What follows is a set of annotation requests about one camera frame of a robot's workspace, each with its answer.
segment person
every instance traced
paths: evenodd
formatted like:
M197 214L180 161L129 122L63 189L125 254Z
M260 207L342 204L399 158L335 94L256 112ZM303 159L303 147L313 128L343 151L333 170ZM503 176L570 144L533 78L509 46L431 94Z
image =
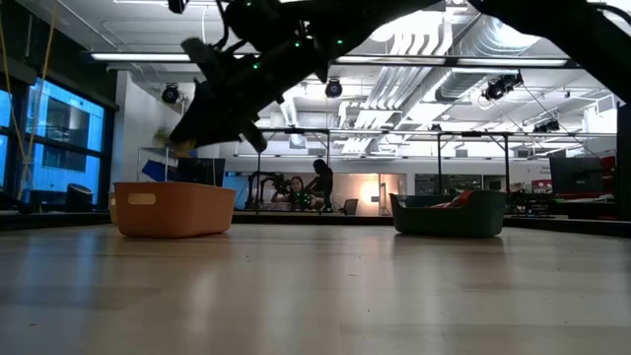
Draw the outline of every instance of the person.
M292 211L304 211L317 208L317 198L305 191L305 184L300 177L292 177L289 182L290 192L272 196L272 202L292 203Z
M296 200L296 194L302 192L305 188L305 184L300 177L292 177L289 181L290 193L286 195L279 195L278 192L272 196L272 202L294 202Z
M322 211L331 212L331 193L333 192L333 170L322 159L314 161L314 170L317 177L314 178L305 188L307 191L321 194L315 199L315 209L323 207Z

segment orange plastic bin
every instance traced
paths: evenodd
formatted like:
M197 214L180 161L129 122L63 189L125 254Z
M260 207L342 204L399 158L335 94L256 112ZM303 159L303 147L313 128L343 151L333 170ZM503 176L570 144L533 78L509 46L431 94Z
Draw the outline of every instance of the orange plastic bin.
M123 235L186 238L228 231L236 192L199 183L118 182L114 193Z

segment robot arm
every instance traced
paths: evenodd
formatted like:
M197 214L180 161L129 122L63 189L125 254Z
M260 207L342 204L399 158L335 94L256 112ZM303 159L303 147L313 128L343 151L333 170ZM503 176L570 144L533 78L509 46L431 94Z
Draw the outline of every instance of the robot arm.
M267 142L255 126L258 112L315 73L324 83L330 63L364 42L381 25L441 0L232 0L224 22L241 41L223 50L222 38L198 38L182 48L207 78L196 83L190 109L172 132L176 144L196 146L239 140L258 152ZM623 101L631 103L631 38L587 0L470 0L530 35L543 36L581 64ZM249 42L261 54L237 58Z

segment yellow rope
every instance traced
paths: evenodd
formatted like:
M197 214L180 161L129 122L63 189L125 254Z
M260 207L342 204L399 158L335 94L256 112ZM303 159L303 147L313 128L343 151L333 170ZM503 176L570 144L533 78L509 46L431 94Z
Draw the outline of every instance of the yellow rope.
M22 199L22 193L24 192L24 182L27 177L26 171L29 169L31 163L31 157L33 154L33 141L36 135L37 121L39 120L39 106L41 104L41 95L43 94L43 85L46 81L46 73L48 72L48 59L50 58L50 48L52 46L52 36L55 33L55 23L57 22L57 10L59 9L59 3L55 1L55 7L52 10L52 19L50 20L50 32L48 34L48 45L46 46L46 55L43 60L43 68L41 70L41 85L39 86L39 92L37 93L37 100L35 101L35 112L33 115L33 125L31 127L31 139L29 140L29 152L27 158L24 160L24 168L22 170L22 177L20 179L20 192L18 193L18 199ZM30 174L29 184L33 188L33 174Z
M2 63L4 64L4 79L7 83L7 94L9 94L9 112L11 114L11 121L13 122L13 127L16 130L16 135L18 136L18 147L20 148L20 155L22 156L22 161L24 161L27 155L24 152L24 145L22 144L22 134L20 132L20 127L18 126L16 113L13 111L13 101L11 100L11 77L9 76L9 60L8 60L8 54L7 54L7 45L4 39L2 16L0 16L0 45L2 45ZM31 171L27 169L26 174L30 175Z

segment wooden floor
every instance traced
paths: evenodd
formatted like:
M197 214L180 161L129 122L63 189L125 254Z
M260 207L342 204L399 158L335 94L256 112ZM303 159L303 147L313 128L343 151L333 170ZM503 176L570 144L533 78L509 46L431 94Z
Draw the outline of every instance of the wooden floor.
M0 234L0 353L628 354L631 239L506 229Z

